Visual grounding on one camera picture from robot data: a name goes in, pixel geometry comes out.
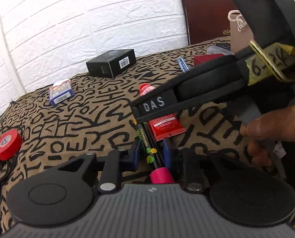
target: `metal bolt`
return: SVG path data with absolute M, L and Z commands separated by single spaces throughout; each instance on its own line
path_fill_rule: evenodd
M 185 149 L 185 147 L 177 147 L 176 148 L 177 155 L 181 156 L 181 154 L 183 153 L 183 151 L 180 151 L 180 150 L 183 150 L 183 149 Z
M 113 189 L 115 189 L 115 184 L 112 182 L 105 182 L 100 185 L 100 189 L 103 191 L 112 191 Z
M 121 149 L 118 149 L 118 151 L 120 151 L 120 156 L 121 156 L 121 157 L 126 157 L 126 156 L 129 155 L 129 152 L 128 152 L 127 149 L 123 149 L 123 148 L 121 148 Z
M 202 190 L 203 185 L 200 183 L 192 182 L 187 185 L 187 189 L 190 191 L 200 191 Z

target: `red tube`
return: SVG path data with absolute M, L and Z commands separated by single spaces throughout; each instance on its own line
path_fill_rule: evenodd
M 155 87 L 147 83 L 141 84 L 140 96 L 144 96 L 153 89 L 155 89 Z M 172 113 L 150 120 L 148 123 L 156 141 L 186 132 L 185 128 Z

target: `small box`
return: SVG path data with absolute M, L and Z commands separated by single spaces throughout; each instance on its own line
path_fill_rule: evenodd
M 194 66 L 200 65 L 201 63 L 216 59 L 221 56 L 224 56 L 224 55 L 223 54 L 214 54 L 214 55 L 194 56 Z
M 115 78 L 121 72 L 136 64 L 133 49 L 110 50 L 86 62 L 89 75 Z
M 58 81 L 49 88 L 49 101 L 53 106 L 72 96 L 74 96 L 74 93 L 70 85 L 70 79 Z

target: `blue package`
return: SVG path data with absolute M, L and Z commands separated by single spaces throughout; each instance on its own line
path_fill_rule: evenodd
M 74 96 L 74 93 L 69 79 L 56 82 L 49 88 L 49 101 L 53 106 L 72 96 Z
M 178 65 L 180 66 L 180 69 L 182 70 L 182 72 L 189 71 L 189 68 L 182 57 L 178 57 L 177 62 L 178 62 Z

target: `white brick wall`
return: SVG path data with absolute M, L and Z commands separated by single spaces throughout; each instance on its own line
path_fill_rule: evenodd
M 181 0 L 0 0 L 0 16 L 26 92 L 86 72 L 110 49 L 140 56 L 187 45 Z M 0 51 L 0 114 L 19 96 L 4 64 Z

